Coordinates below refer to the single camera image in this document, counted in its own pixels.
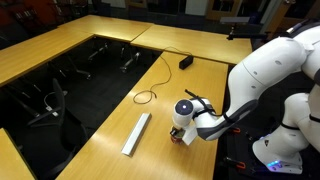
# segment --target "wooden table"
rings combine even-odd
[[[74,29],[103,38],[131,42],[150,26],[152,23],[88,15],[63,24],[59,28]]]
[[[93,34],[55,29],[0,51],[0,87],[92,38]]]
[[[100,126],[58,179],[210,179],[212,180],[217,140],[197,137],[190,146],[176,145],[170,140],[174,104],[191,98],[188,89],[211,100],[221,113],[227,79],[227,65],[199,58],[185,70],[178,63],[185,56],[164,52],[171,71],[171,80],[153,91],[157,94],[148,104],[133,102],[138,92],[148,90],[169,77],[165,62],[158,60],[127,94],[112,114]],[[137,100],[146,100],[142,94]],[[122,147],[142,113],[152,118],[132,157],[121,153]]]
[[[131,45],[184,54],[192,53],[195,57],[227,64],[238,64],[252,52],[249,39],[229,41],[226,38],[227,35],[223,34],[154,25],[133,40]]]
[[[35,179],[10,135],[3,128],[0,128],[0,167],[1,179]]]

